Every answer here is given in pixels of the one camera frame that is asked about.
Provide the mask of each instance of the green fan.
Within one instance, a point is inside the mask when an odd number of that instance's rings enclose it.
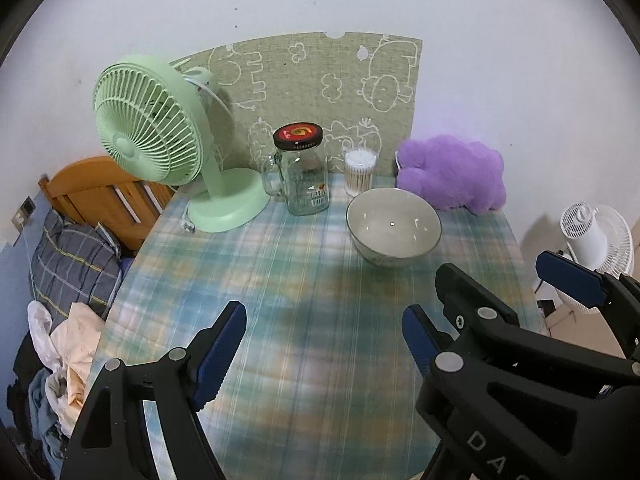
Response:
[[[220,171],[206,108],[220,107],[208,70],[184,75],[152,56],[129,56],[100,75],[94,112],[102,145],[128,173],[181,186],[202,174],[207,187],[189,200],[196,229],[228,231],[254,218],[269,201],[259,173]]]

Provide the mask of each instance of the fan base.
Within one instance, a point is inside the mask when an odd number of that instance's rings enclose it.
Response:
[[[248,168],[222,172],[225,195],[211,197],[207,191],[189,200],[187,214],[199,231],[221,233],[246,224],[264,209],[269,195],[260,173]]]

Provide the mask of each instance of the bowl rim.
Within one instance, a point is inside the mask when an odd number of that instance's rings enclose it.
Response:
[[[357,200],[357,198],[359,196],[362,196],[364,194],[367,194],[367,193],[370,193],[372,191],[379,190],[379,189],[394,189],[396,191],[401,191],[403,193],[416,196],[420,200],[422,200],[428,207],[430,207],[434,213],[436,213],[436,218],[438,219],[438,225],[440,226],[440,232],[438,233],[438,239],[436,240],[436,242],[434,243],[434,245],[433,245],[433,247],[431,249],[429,249],[429,250],[427,250],[427,251],[425,251],[423,253],[412,254],[412,256],[392,256],[391,254],[380,253],[377,250],[372,249],[371,247],[369,247],[366,243],[364,243],[362,240],[360,240],[355,235],[355,233],[353,232],[353,229],[351,229],[351,226],[349,225],[349,209],[351,208],[351,204],[353,204],[353,202],[355,200]],[[349,233],[354,238],[354,240],[357,240],[358,243],[360,243],[363,246],[365,246],[369,251],[371,251],[372,253],[375,253],[378,256],[381,256],[382,258],[392,258],[392,259],[395,259],[395,260],[410,260],[412,258],[419,258],[421,256],[426,256],[427,254],[429,254],[431,251],[433,251],[436,248],[436,246],[440,243],[440,240],[442,239],[442,220],[440,220],[440,216],[438,215],[438,212],[436,211],[436,209],[429,202],[427,202],[425,199],[423,199],[421,196],[416,195],[415,193],[412,193],[411,191],[407,191],[405,189],[400,189],[399,187],[391,187],[391,186],[372,187],[371,189],[367,189],[366,191],[364,191],[362,193],[358,193],[355,197],[353,197],[350,200],[349,205],[347,206],[347,211],[344,214],[344,222],[345,222],[345,224],[347,224],[347,229],[349,230]]]

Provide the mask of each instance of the purple plush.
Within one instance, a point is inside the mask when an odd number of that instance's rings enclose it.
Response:
[[[434,209],[464,206],[475,215],[507,202],[500,153],[481,142],[466,144],[452,136],[406,140],[398,148],[398,187]]]

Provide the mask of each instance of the wall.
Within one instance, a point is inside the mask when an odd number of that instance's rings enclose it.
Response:
[[[569,202],[638,218],[640,56],[601,0],[46,0],[0,68],[0,221],[41,173],[102,152],[92,88],[110,62],[314,30],[422,38],[413,135],[502,152],[530,262]]]
[[[42,236],[42,227],[50,209],[42,193],[35,196],[36,211],[13,247],[7,245],[0,252],[0,290],[2,307],[0,319],[0,420],[13,425],[13,414],[6,407],[6,388],[14,384],[15,355],[29,331],[27,305],[33,299],[29,285],[29,262]]]

